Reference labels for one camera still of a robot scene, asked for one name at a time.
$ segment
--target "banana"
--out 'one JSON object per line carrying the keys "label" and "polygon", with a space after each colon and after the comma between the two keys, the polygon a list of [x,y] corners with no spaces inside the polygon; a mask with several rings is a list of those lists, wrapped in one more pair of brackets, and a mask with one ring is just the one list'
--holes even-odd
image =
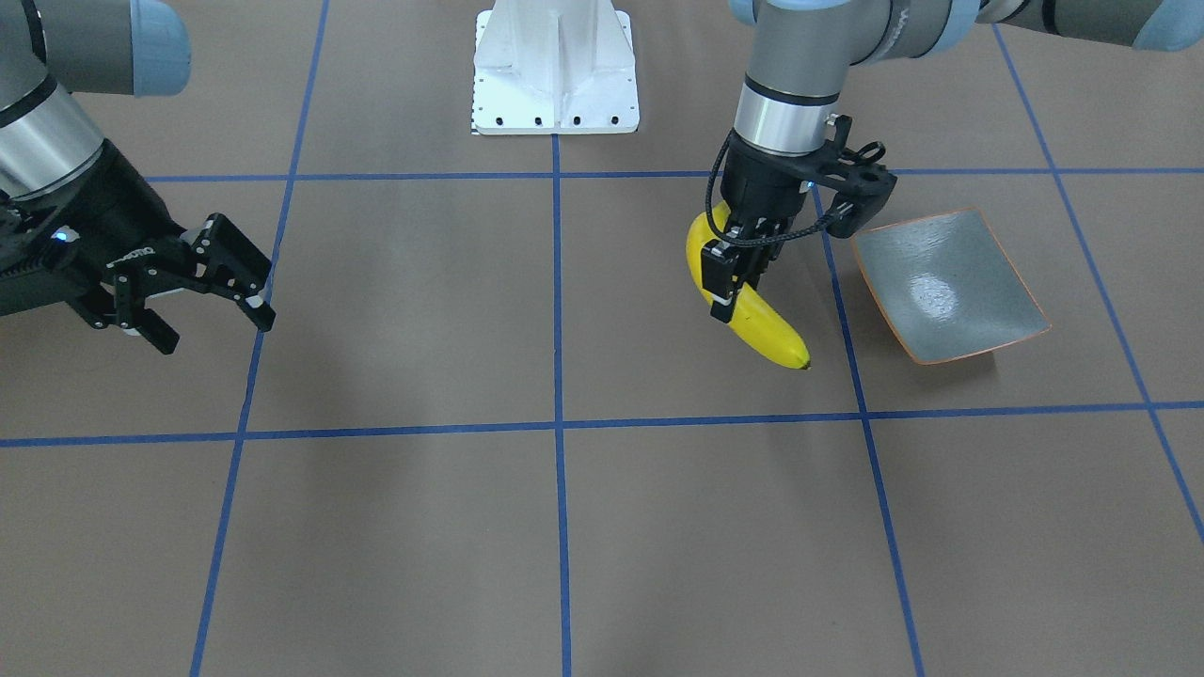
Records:
{"label": "banana", "polygon": [[[720,229],[727,223],[731,208],[727,202],[715,205],[713,210],[715,225]],[[694,284],[702,293],[709,306],[713,301],[710,293],[702,287],[702,248],[714,240],[710,225],[707,223],[707,214],[698,214],[690,225],[690,234],[685,240],[685,257],[690,264],[690,276]],[[736,295],[734,312],[727,326],[736,332],[754,351],[761,353],[766,359],[780,364],[787,369],[808,369],[811,366],[811,355],[803,343],[803,337],[795,331],[786,320],[781,319],[769,304],[749,285],[744,285]]]}

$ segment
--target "light blue joint cap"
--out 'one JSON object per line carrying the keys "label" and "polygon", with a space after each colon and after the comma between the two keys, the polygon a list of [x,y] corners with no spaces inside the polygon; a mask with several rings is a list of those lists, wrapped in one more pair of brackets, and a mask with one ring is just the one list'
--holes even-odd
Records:
{"label": "light blue joint cap", "polygon": [[172,96],[193,71],[193,45],[184,22],[160,0],[130,0],[134,95]]}
{"label": "light blue joint cap", "polygon": [[732,10],[736,20],[744,25],[756,24],[756,13],[752,11],[752,0],[727,0],[727,6]]}
{"label": "light blue joint cap", "polygon": [[1133,41],[1134,49],[1178,52],[1204,37],[1204,1],[1163,0]]}
{"label": "light blue joint cap", "polygon": [[766,2],[779,10],[805,12],[808,10],[831,10],[840,5],[848,5],[849,0],[766,0]]}
{"label": "light blue joint cap", "polygon": [[969,35],[970,29],[974,28],[974,19],[978,18],[980,5],[979,0],[954,0],[949,7],[949,20],[945,22],[945,30],[940,31],[937,43],[932,46],[932,49],[928,49],[925,57],[950,49]]}

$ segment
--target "blue tape line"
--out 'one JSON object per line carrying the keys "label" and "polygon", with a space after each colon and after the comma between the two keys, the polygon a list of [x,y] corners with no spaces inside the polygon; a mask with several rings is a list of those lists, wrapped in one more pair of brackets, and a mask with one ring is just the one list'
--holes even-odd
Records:
{"label": "blue tape line", "polygon": [[[824,205],[820,201],[820,193],[811,188],[811,201],[815,204],[815,216],[824,216]],[[852,346],[852,331],[849,329],[849,314],[844,307],[844,295],[840,293],[840,276],[836,267],[836,257],[832,255],[832,239],[827,232],[822,234],[824,258],[832,275],[832,294],[836,298],[836,312],[840,318],[840,332],[844,336],[845,357],[849,360],[849,373],[852,377],[852,390],[857,396],[857,412],[861,419],[861,432],[866,438],[866,452],[869,454],[869,469],[874,476],[874,490],[878,493],[878,511],[883,516],[883,531],[886,535],[886,547],[891,554],[891,567],[895,571],[895,588],[899,596],[899,607],[903,612],[903,624],[907,629],[908,646],[911,649],[911,667],[916,677],[925,677],[923,654],[920,650],[920,636],[915,628],[915,617],[911,613],[911,597],[907,590],[907,577],[903,575],[903,559],[899,557],[898,541],[895,537],[895,519],[891,517],[891,504],[886,496],[886,482],[883,479],[881,465],[878,461],[878,445],[874,442],[874,431],[869,425],[868,408],[866,407],[866,392],[861,383],[861,370],[857,367],[857,353]]]}
{"label": "blue tape line", "polygon": [[[1153,402],[1158,411],[1204,410],[1204,400]],[[976,407],[961,410],[898,410],[867,411],[870,420],[975,418],[1009,416],[1054,416],[1068,413],[1115,413],[1145,411],[1143,402],[1114,402],[1096,405],[1041,405],[1032,407]],[[860,420],[860,412],[787,413],[748,416],[695,416],[665,418],[598,418],[565,420],[565,430],[598,430],[622,428],[686,428],[707,425],[750,425],[825,423],[833,420]],[[0,448],[89,447],[106,445],[171,445],[187,442],[232,442],[240,437],[248,442],[265,440],[308,440],[326,437],[394,437],[413,435],[479,435],[483,432],[530,432],[555,430],[553,420],[517,423],[452,423],[442,425],[396,425],[374,428],[318,428],[294,430],[250,430],[238,432],[166,432],[149,435],[96,435],[81,437],[13,437],[0,438]]]}
{"label": "blue tape line", "polygon": [[1156,410],[1204,410],[1204,400],[1194,400],[1186,402],[1155,402],[1153,408]]}
{"label": "blue tape line", "polygon": [[[313,53],[309,58],[309,75],[306,80],[305,96],[301,99],[301,113],[297,118],[296,137],[293,141],[293,158],[289,161],[289,177],[284,186],[284,196],[281,202],[281,216],[276,224],[276,239],[272,245],[272,276],[276,272],[276,264],[279,260],[281,242],[284,240],[284,228],[288,224],[289,206],[293,201],[294,178],[297,165],[301,161],[301,146],[305,140],[306,123],[309,117],[309,102],[313,99],[314,81],[318,78],[318,63],[321,55],[323,37],[326,33],[326,17],[330,13],[330,0],[323,0],[321,12],[318,16],[318,29],[314,36]],[[272,285],[271,277],[266,283],[264,296],[271,301]],[[196,629],[196,644],[193,648],[193,664],[189,671],[190,677],[199,677],[201,664],[205,659],[205,644],[208,638],[209,619],[213,613],[213,600],[217,595],[218,576],[222,571],[222,555],[225,552],[225,537],[230,525],[230,511],[234,505],[234,491],[238,482],[238,467],[242,463],[243,440],[247,434],[247,424],[250,419],[250,405],[255,396],[255,381],[259,377],[259,360],[264,348],[264,332],[255,335],[255,345],[250,352],[250,365],[247,367],[247,393],[243,398],[242,410],[238,414],[238,437],[235,441],[234,451],[230,455],[230,472],[226,477],[225,494],[222,500],[222,514],[218,519],[218,532],[213,542],[213,558],[209,561],[209,576],[205,587],[205,600],[201,604],[201,618]]]}
{"label": "blue tape line", "polygon": [[287,173],[228,173],[200,176],[148,176],[147,183],[246,183],[253,181],[288,181]]}
{"label": "blue tape line", "polygon": [[560,541],[560,659],[573,675],[572,595],[568,570],[568,481],[565,475],[563,284],[561,267],[560,136],[551,135],[553,384],[556,430],[556,524]]}
{"label": "blue tape line", "polygon": [[413,435],[479,435],[482,432],[529,432],[535,430],[553,430],[551,422],[520,423],[465,423],[447,425],[389,425],[376,428],[319,428],[311,430],[255,430],[248,431],[243,438],[248,441],[265,440],[320,440],[331,437],[405,437]]}
{"label": "blue tape line", "polygon": [[709,170],[668,171],[566,171],[561,178],[707,178]]}
{"label": "blue tape line", "polygon": [[1040,175],[1045,176],[1050,173],[1049,169],[1023,169],[1023,167],[913,167],[913,169],[892,169],[892,173],[910,173],[910,175],[926,175],[926,176],[946,176],[946,175],[967,175],[967,176],[993,176],[993,175],[1007,175],[1007,173],[1019,173],[1019,175]]}
{"label": "blue tape line", "polygon": [[1204,173],[1204,167],[1057,167],[1058,173]]}
{"label": "blue tape line", "polygon": [[1102,405],[1047,405],[1035,407],[978,407],[964,410],[914,410],[868,412],[872,420],[899,420],[915,418],[975,418],[990,416],[1052,416],[1068,413],[1115,413],[1145,411],[1141,402],[1116,402]]}
{"label": "blue tape line", "polygon": [[1016,86],[1016,92],[1020,93],[1020,100],[1025,105],[1025,111],[1028,113],[1028,120],[1033,125],[1033,131],[1037,133],[1037,141],[1040,143],[1041,153],[1045,154],[1045,161],[1052,170],[1054,182],[1057,184],[1058,194],[1062,196],[1062,204],[1066,207],[1067,216],[1070,217],[1070,225],[1074,228],[1074,235],[1079,240],[1079,247],[1082,249],[1082,257],[1087,261],[1087,267],[1091,270],[1091,277],[1096,282],[1096,289],[1099,292],[1099,298],[1104,302],[1104,308],[1108,311],[1108,318],[1112,323],[1112,330],[1116,332],[1116,338],[1121,343],[1121,349],[1125,352],[1125,359],[1128,361],[1129,371],[1133,372],[1133,381],[1137,383],[1138,390],[1141,393],[1141,400],[1145,402],[1146,411],[1150,414],[1150,422],[1153,424],[1153,429],[1158,435],[1158,443],[1162,445],[1162,452],[1167,457],[1167,463],[1170,464],[1171,473],[1175,477],[1175,483],[1179,485],[1179,491],[1182,495],[1184,504],[1187,507],[1187,512],[1192,518],[1192,523],[1196,525],[1196,534],[1200,542],[1204,543],[1204,520],[1200,519],[1199,508],[1196,506],[1196,500],[1192,498],[1192,493],[1184,481],[1184,475],[1179,469],[1179,460],[1175,458],[1175,452],[1170,447],[1170,441],[1162,429],[1162,420],[1158,418],[1158,408],[1155,406],[1153,400],[1150,398],[1150,390],[1145,385],[1145,379],[1141,377],[1141,370],[1138,369],[1137,358],[1133,354],[1133,349],[1129,347],[1128,338],[1125,336],[1125,329],[1121,326],[1120,316],[1116,313],[1115,306],[1112,306],[1111,296],[1108,294],[1108,287],[1104,284],[1104,278],[1099,273],[1099,267],[1096,265],[1096,258],[1091,253],[1091,247],[1087,246],[1087,237],[1082,231],[1082,226],[1079,224],[1079,217],[1074,211],[1074,205],[1070,202],[1070,195],[1066,190],[1066,184],[1062,182],[1061,172],[1057,164],[1054,161],[1054,154],[1050,153],[1049,145],[1045,142],[1045,133],[1041,131],[1041,125],[1037,120],[1037,113],[1033,111],[1032,102],[1028,100],[1028,94],[1025,92],[1025,86],[1020,81],[1020,72],[1016,70],[1016,64],[1011,60],[1011,54],[1008,52],[1008,45],[1003,40],[1003,34],[999,31],[998,25],[991,27],[995,30],[995,39],[999,43],[999,52],[1003,54],[1003,60],[1008,64],[1008,71],[1011,73],[1011,80]]}
{"label": "blue tape line", "polygon": [[609,428],[686,428],[703,425],[749,425],[775,423],[821,423],[831,420],[860,420],[857,412],[833,413],[781,413],[750,416],[683,416],[669,418],[615,418],[566,420],[566,430],[600,430]]}
{"label": "blue tape line", "polygon": [[177,442],[232,442],[236,432],[166,432],[150,435],[92,435],[81,437],[13,437],[0,440],[0,449],[22,447],[89,447],[100,445],[164,445]]}
{"label": "blue tape line", "polygon": [[205,660],[205,642],[209,636],[209,619],[213,616],[213,599],[218,590],[218,573],[222,571],[222,555],[225,552],[225,535],[230,526],[230,510],[234,506],[234,488],[238,481],[238,466],[242,464],[242,440],[234,443],[230,454],[230,470],[226,473],[226,487],[222,496],[222,513],[218,518],[218,534],[213,540],[213,557],[209,559],[209,576],[205,582],[205,601],[201,602],[201,620],[196,626],[196,644],[193,647],[190,677],[199,677],[201,661]]}
{"label": "blue tape line", "polygon": [[479,171],[427,173],[300,173],[296,181],[491,181],[515,178],[551,178],[547,171]]}

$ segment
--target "white pedestal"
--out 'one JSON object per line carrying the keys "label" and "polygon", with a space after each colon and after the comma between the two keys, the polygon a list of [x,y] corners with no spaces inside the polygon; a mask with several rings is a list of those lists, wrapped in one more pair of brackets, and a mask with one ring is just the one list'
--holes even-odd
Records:
{"label": "white pedestal", "polygon": [[474,134],[639,126],[631,17],[610,0],[497,0],[477,17]]}

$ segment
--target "gray bowl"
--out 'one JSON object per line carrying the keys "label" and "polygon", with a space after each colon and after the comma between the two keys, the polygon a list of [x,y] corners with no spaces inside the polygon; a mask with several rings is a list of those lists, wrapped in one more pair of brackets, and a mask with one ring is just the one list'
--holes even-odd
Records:
{"label": "gray bowl", "polygon": [[878,307],[919,364],[987,353],[1050,329],[978,210],[866,230],[852,247]]}

